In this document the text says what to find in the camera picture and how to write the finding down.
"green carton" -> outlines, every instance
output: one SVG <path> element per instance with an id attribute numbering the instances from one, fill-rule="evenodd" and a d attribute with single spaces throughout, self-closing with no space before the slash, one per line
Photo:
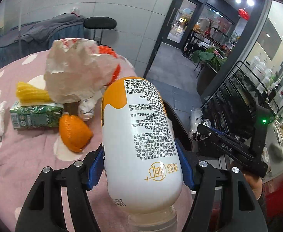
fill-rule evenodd
<path id="1" fill-rule="evenodd" d="M 64 106 L 57 103 L 24 105 L 15 101 L 9 111 L 14 129 L 58 127 Z"/>

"yellow corn toy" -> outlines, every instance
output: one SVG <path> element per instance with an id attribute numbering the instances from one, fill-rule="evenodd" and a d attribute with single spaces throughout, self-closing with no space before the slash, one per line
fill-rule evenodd
<path id="1" fill-rule="evenodd" d="M 38 89 L 24 82 L 17 83 L 16 96 L 22 103 L 52 102 L 46 90 Z"/>

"gray floor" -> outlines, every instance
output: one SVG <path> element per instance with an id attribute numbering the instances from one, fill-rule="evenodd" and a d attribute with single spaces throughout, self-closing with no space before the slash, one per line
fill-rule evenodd
<path id="1" fill-rule="evenodd" d="M 196 91 L 199 68 L 182 56 L 182 52 L 162 43 L 147 79 L 158 89 L 162 98 L 175 110 L 184 128 L 190 130 L 191 110 L 202 105 Z"/>

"door handle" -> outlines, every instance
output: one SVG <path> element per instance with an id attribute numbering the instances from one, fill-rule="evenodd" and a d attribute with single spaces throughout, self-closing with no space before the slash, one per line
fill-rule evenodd
<path id="1" fill-rule="evenodd" d="M 169 17 L 169 20 L 168 20 L 168 22 L 167 22 L 167 24 L 166 24 L 166 26 L 168 26 L 169 25 L 169 22 L 170 22 L 170 20 L 171 20 L 171 17 L 173 16 L 173 12 L 170 14 L 170 17 Z"/>

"gray blanket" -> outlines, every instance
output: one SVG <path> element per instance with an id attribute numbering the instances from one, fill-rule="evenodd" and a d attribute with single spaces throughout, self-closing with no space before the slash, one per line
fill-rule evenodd
<path id="1" fill-rule="evenodd" d="M 24 24 L 21 27 L 21 40 L 27 43 L 48 41 L 55 31 L 67 27 L 83 24 L 85 17 L 74 14 L 62 14 L 54 18 Z M 18 27 L 12 28 L 8 33 L 0 37 L 0 48 L 18 42 Z"/>

